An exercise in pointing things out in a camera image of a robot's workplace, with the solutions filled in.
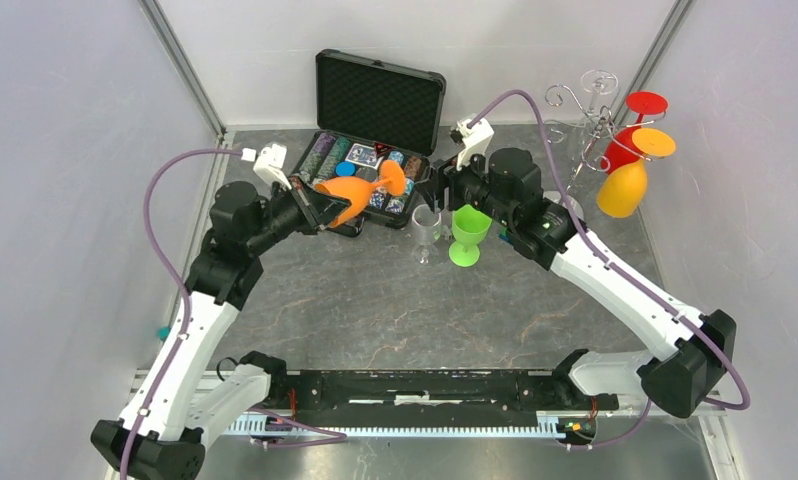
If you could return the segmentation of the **red wine glass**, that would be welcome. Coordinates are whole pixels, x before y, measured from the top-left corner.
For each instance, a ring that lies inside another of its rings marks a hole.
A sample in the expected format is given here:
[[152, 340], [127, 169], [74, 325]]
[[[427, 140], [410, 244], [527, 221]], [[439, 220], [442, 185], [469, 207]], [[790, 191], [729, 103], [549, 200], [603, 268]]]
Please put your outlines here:
[[635, 146], [632, 140], [634, 132], [645, 125], [646, 117], [656, 115], [663, 117], [669, 107], [669, 102], [665, 97], [651, 91], [631, 93], [627, 96], [625, 104], [631, 111], [637, 113], [638, 117], [634, 124], [625, 126], [616, 133], [607, 146], [600, 162], [600, 166], [607, 175], [640, 158], [642, 151]]

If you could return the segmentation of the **yellow wine glass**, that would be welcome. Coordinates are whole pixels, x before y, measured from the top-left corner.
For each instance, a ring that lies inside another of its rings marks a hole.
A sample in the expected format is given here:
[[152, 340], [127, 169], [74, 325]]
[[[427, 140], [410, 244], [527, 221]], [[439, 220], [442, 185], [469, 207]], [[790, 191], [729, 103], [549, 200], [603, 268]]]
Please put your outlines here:
[[637, 160], [615, 169], [596, 197], [599, 209], [614, 218], [632, 215], [643, 200], [648, 188], [647, 158], [667, 157], [676, 150], [673, 138], [654, 128], [637, 128], [631, 140], [639, 151]]

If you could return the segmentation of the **green wine glass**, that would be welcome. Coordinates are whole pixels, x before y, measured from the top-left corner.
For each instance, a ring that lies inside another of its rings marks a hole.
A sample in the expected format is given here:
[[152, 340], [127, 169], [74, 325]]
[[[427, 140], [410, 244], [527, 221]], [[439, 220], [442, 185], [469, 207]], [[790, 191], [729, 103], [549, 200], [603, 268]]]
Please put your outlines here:
[[464, 205], [453, 213], [453, 243], [449, 247], [450, 260], [459, 267], [471, 267], [480, 258], [478, 245], [486, 238], [492, 219], [471, 205]]

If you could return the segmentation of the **clear wine glass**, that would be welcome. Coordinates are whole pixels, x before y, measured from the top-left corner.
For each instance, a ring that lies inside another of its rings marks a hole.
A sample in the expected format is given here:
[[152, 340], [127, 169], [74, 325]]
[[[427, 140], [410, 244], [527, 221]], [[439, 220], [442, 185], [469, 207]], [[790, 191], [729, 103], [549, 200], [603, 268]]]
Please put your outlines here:
[[438, 241], [442, 233], [442, 217], [426, 204], [417, 206], [411, 215], [411, 233], [415, 241], [412, 258], [419, 265], [438, 262]]
[[567, 126], [564, 140], [567, 142], [567, 152], [574, 161], [586, 162], [589, 159], [610, 126], [610, 107], [618, 95], [617, 76], [601, 69], [585, 72], [576, 89], [566, 85], [556, 87], [557, 103], [562, 105], [565, 100], [571, 100], [578, 110], [576, 119], [564, 121]]

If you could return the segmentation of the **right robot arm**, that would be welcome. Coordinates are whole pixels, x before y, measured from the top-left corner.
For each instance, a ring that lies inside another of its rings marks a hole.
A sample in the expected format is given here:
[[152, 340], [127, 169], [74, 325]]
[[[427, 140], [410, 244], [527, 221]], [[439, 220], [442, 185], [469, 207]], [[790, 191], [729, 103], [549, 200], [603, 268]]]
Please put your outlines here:
[[644, 350], [577, 350], [555, 369], [555, 400], [577, 408], [600, 395], [643, 395], [664, 412], [688, 418], [728, 372], [737, 325], [727, 313], [704, 314], [663, 291], [614, 254], [579, 217], [545, 196], [530, 152], [503, 148], [467, 166], [456, 159], [423, 170], [416, 184], [437, 209], [470, 206], [504, 227], [514, 250], [599, 302]]

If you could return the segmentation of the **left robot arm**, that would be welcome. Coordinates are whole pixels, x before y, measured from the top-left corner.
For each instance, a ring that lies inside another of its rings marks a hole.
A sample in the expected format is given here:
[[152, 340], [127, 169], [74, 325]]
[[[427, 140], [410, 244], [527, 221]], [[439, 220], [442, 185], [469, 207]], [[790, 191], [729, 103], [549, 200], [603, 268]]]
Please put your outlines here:
[[289, 394], [283, 361], [246, 355], [233, 374], [195, 396], [212, 353], [263, 273], [263, 253], [295, 232], [313, 235], [351, 203], [293, 177], [271, 198], [247, 181], [221, 187], [212, 226], [188, 276], [173, 330], [143, 384], [116, 420], [99, 421], [91, 442], [122, 478], [194, 479], [207, 451], [250, 407], [281, 405]]

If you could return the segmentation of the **orange wine glass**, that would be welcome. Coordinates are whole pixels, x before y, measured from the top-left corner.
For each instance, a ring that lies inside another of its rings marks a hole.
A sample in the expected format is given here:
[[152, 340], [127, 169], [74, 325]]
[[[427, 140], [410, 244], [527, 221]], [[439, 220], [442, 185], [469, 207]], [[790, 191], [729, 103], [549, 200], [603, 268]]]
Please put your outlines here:
[[379, 187], [383, 187], [393, 196], [399, 196], [404, 193], [406, 179], [402, 167], [397, 162], [392, 160], [383, 161], [380, 166], [379, 177], [373, 182], [358, 177], [335, 177], [318, 183], [315, 186], [316, 191], [350, 202], [350, 205], [328, 226], [335, 228], [358, 216], [367, 207], [373, 192]]

